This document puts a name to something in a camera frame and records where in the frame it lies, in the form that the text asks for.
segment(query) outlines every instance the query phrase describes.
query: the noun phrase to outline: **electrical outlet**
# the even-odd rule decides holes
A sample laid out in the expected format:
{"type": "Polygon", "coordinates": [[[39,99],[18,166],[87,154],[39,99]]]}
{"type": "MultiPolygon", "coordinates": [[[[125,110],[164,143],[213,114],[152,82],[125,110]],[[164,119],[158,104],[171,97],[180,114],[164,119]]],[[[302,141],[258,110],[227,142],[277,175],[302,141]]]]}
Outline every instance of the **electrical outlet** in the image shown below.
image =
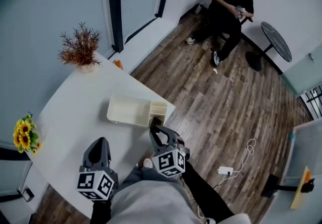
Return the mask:
{"type": "Polygon", "coordinates": [[[233,172],[233,168],[229,168],[229,167],[223,167],[221,166],[219,169],[218,169],[218,174],[220,175],[228,175],[228,172],[230,172],[230,175],[232,174],[233,172]]]}

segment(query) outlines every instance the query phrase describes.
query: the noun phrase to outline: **potted plant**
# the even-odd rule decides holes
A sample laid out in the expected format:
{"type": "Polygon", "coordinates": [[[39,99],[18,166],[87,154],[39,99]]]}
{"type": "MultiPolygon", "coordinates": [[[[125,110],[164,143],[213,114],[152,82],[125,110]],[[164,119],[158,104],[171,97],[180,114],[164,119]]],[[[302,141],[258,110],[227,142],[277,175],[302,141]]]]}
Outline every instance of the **potted plant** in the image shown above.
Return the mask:
{"type": "Polygon", "coordinates": [[[78,29],[74,28],[72,37],[65,33],[63,38],[63,50],[59,58],[64,64],[74,64],[82,73],[95,71],[101,62],[95,58],[95,51],[101,40],[101,32],[87,28],[85,23],[80,23],[78,29]]]}

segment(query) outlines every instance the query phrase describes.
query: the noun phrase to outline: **seated person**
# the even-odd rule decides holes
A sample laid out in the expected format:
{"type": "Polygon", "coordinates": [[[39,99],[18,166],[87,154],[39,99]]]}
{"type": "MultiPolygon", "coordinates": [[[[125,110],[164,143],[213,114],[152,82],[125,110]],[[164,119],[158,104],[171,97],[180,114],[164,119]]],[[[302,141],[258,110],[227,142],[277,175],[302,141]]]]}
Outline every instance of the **seated person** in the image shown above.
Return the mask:
{"type": "Polygon", "coordinates": [[[229,34],[229,39],[221,51],[215,51],[212,55],[213,63],[219,65],[219,62],[225,60],[240,41],[242,27],[239,18],[251,18],[253,15],[253,0],[212,0],[209,6],[210,23],[194,32],[186,42],[187,44],[193,44],[195,41],[202,42],[212,35],[216,42],[220,32],[229,34]],[[237,6],[245,9],[246,12],[241,13],[237,6]]]}

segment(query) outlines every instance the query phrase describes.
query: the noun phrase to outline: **sneaker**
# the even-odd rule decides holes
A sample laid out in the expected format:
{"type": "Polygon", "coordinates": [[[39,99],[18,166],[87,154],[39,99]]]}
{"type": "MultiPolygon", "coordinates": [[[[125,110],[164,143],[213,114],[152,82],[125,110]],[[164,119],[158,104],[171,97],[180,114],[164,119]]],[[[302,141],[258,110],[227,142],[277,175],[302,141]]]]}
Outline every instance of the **sneaker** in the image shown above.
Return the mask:
{"type": "Polygon", "coordinates": [[[148,168],[148,169],[152,169],[153,168],[153,163],[152,163],[152,160],[149,159],[149,158],[146,158],[143,160],[143,166],[145,168],[148,168]]]}
{"type": "Polygon", "coordinates": [[[219,63],[220,63],[220,58],[218,57],[217,55],[217,51],[214,51],[211,55],[211,61],[216,65],[218,66],[219,63]]]}
{"type": "Polygon", "coordinates": [[[193,44],[195,41],[196,41],[196,40],[193,38],[193,36],[191,36],[191,37],[189,37],[189,38],[187,38],[187,39],[186,39],[186,43],[187,43],[188,45],[193,44]]]}

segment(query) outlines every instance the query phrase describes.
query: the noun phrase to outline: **round black table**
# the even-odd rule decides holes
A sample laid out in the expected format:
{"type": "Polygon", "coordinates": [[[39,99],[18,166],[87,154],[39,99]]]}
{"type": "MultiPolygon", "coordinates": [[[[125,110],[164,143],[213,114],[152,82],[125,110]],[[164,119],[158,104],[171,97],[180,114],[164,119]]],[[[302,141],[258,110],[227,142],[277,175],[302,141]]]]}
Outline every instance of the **round black table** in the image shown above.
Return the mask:
{"type": "Polygon", "coordinates": [[[271,26],[266,22],[262,22],[261,26],[262,26],[263,32],[265,33],[267,39],[270,41],[271,44],[267,47],[267,49],[263,51],[263,53],[260,53],[258,55],[250,51],[246,52],[246,60],[250,65],[250,67],[255,71],[261,71],[262,70],[261,57],[263,56],[263,54],[265,54],[273,47],[282,56],[283,59],[285,59],[287,62],[291,62],[292,61],[291,51],[287,46],[283,37],[279,34],[279,32],[276,31],[276,29],[273,26],[271,26]]]}

